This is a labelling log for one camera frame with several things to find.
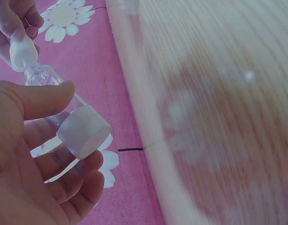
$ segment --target black string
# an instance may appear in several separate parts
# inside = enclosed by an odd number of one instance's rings
[[[95,8],[95,9],[98,9],[98,8],[105,8],[105,9],[106,9],[106,7],[104,7],[104,6],[100,6],[100,7],[97,7],[97,8]]]
[[[132,149],[118,149],[118,152],[121,151],[143,151],[143,148],[132,148]]]

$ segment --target yellow flower center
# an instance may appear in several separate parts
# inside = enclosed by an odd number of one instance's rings
[[[68,4],[61,4],[53,8],[49,13],[49,20],[56,26],[66,27],[74,22],[76,12]]]

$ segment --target wooden board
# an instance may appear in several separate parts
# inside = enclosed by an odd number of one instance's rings
[[[107,0],[169,225],[288,225],[288,0]]]

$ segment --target white cap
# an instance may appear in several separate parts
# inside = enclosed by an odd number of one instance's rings
[[[23,41],[12,42],[9,49],[11,66],[16,72],[24,72],[38,60],[38,52],[33,41],[25,35]]]
[[[73,111],[61,124],[57,136],[77,159],[93,153],[107,139],[111,126],[90,105]]]

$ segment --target pink fabric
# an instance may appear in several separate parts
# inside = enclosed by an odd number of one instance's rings
[[[56,0],[38,1],[44,12]],[[104,0],[87,0],[85,6],[105,6]],[[44,40],[39,63],[51,65],[65,80],[76,83],[76,91],[113,127],[114,140],[108,150],[119,155],[120,165],[111,172],[114,187],[103,196],[81,225],[162,225],[165,224],[143,152],[118,152],[121,148],[141,147],[129,95],[125,86],[111,27],[105,8],[96,9],[91,20],[78,26],[75,36],[66,35],[60,43]],[[0,80],[24,83],[24,75],[15,73],[0,59]]]

